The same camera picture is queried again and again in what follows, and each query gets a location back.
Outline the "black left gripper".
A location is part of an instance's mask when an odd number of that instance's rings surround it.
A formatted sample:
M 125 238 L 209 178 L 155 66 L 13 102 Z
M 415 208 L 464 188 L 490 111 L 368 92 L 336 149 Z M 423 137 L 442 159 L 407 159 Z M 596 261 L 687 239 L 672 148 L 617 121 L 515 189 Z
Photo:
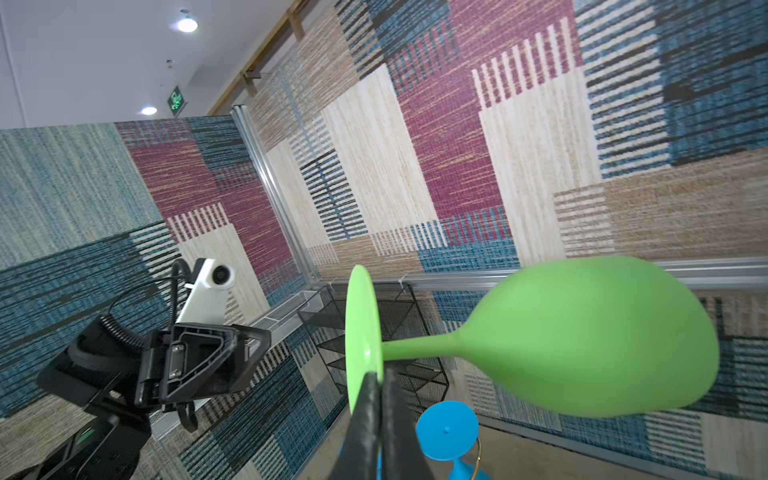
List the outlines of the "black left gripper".
M 174 403 L 244 390 L 270 349 L 271 333 L 242 325 L 176 323 L 144 336 L 134 405 L 175 411 Z

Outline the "green wine glass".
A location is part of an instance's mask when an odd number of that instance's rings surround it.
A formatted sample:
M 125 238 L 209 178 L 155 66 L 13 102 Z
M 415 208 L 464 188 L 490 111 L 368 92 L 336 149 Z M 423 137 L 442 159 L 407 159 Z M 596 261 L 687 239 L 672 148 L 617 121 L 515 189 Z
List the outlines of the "green wine glass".
M 368 270 L 351 272 L 345 313 L 350 400 L 388 361 L 458 357 L 510 394 L 570 416 L 607 418 L 691 405 L 719 368 L 698 298 L 632 257 L 539 263 L 492 288 L 456 330 L 384 341 Z

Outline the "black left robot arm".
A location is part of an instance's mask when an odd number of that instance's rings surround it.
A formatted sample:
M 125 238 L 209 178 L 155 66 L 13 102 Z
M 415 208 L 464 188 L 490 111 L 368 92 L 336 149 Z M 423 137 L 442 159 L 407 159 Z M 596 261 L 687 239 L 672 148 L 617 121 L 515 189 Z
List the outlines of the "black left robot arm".
M 195 403 L 246 390 L 269 351 L 269 331 L 228 325 L 225 310 L 236 270 L 220 260 L 175 260 L 170 318 L 139 334 L 106 308 L 38 374 L 44 391 L 92 420 L 16 479 L 128 479 L 152 433 L 156 411 L 177 414 L 189 432 Z

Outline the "black mesh shelf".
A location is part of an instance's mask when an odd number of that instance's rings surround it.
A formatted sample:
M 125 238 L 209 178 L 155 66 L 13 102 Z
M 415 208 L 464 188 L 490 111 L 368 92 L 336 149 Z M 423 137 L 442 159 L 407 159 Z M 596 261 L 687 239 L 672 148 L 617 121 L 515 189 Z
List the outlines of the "black mesh shelf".
M 408 284 L 375 287 L 382 340 L 394 341 L 428 334 L 424 309 Z M 334 389 L 347 393 L 345 355 L 344 288 L 324 286 L 311 294 L 298 309 L 310 345 L 315 348 L 330 375 Z M 443 362 L 437 358 L 387 361 L 404 391 L 412 417 L 418 419 L 432 405 L 446 397 L 449 380 Z

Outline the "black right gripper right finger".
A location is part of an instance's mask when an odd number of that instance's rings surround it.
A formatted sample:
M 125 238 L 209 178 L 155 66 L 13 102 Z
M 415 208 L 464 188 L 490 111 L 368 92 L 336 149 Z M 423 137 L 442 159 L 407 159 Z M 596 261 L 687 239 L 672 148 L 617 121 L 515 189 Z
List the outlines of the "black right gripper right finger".
M 385 369 L 382 386 L 382 478 L 433 479 L 415 432 L 411 411 L 396 373 Z

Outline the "back blue wine glass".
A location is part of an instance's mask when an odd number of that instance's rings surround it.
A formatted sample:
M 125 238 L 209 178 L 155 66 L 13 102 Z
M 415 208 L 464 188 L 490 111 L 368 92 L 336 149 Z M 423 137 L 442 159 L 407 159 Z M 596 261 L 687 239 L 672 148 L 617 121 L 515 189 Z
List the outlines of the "back blue wine glass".
M 415 431 L 428 459 L 452 463 L 450 480 L 470 480 L 476 459 L 479 421 L 468 405 L 458 401 L 432 405 L 419 417 Z M 477 479 L 490 479 L 481 466 Z

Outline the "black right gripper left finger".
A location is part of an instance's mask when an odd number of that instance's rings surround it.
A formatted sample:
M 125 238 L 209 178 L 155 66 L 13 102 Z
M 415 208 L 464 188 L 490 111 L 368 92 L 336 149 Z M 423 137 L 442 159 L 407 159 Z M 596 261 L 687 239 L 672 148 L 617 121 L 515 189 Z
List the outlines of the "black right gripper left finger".
M 381 423 L 381 386 L 375 372 L 368 372 L 358 393 L 355 408 L 331 480 L 377 478 Z

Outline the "green exit sign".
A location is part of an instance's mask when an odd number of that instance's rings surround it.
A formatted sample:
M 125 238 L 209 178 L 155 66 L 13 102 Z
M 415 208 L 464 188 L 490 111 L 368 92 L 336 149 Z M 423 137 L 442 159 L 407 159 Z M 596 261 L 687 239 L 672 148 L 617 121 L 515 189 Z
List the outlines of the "green exit sign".
M 176 86 L 170 93 L 167 104 L 170 112 L 176 118 L 186 106 L 186 99 L 179 86 Z

